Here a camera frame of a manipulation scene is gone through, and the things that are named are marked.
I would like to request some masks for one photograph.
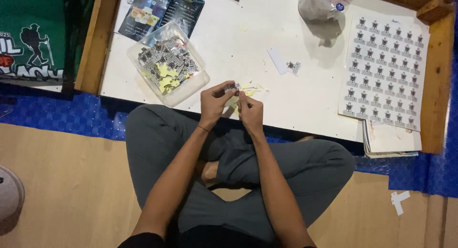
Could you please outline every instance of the white paper scrap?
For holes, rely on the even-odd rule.
[[[410,197],[409,191],[405,191],[400,194],[398,194],[397,192],[393,192],[391,194],[391,204],[393,204],[394,207],[396,208],[396,212],[398,213],[398,216],[404,213],[404,211],[402,210],[401,202],[409,197]]]
[[[420,131],[430,34],[391,20],[353,15],[338,113]]]
[[[288,67],[286,66],[286,62],[284,62],[281,58],[278,52],[276,52],[274,49],[268,49],[267,52],[270,55],[270,58],[272,58],[273,63],[275,64],[278,73],[280,75],[286,74],[288,71]]]

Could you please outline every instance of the plastic container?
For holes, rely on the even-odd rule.
[[[173,36],[178,36],[177,42],[179,44],[186,44],[186,47],[189,51],[189,57],[197,65],[198,70],[192,74],[192,78],[187,79],[185,82],[181,83],[174,90],[170,91],[167,94],[161,93],[159,87],[149,78],[149,75],[143,68],[143,65],[138,60],[139,53],[142,52],[142,48],[153,47],[157,41],[169,40]],[[188,37],[180,30],[178,25],[174,22],[170,22],[162,26],[161,28],[155,30],[151,34],[147,35],[145,38],[134,44],[127,50],[127,55],[130,60],[134,63],[137,68],[138,73],[146,81],[151,90],[156,94],[156,96],[161,100],[161,102],[168,106],[174,107],[183,100],[187,99],[192,94],[199,91],[202,87],[209,83],[210,78],[205,72],[205,63],[203,59],[196,51],[194,46],[192,46]]]

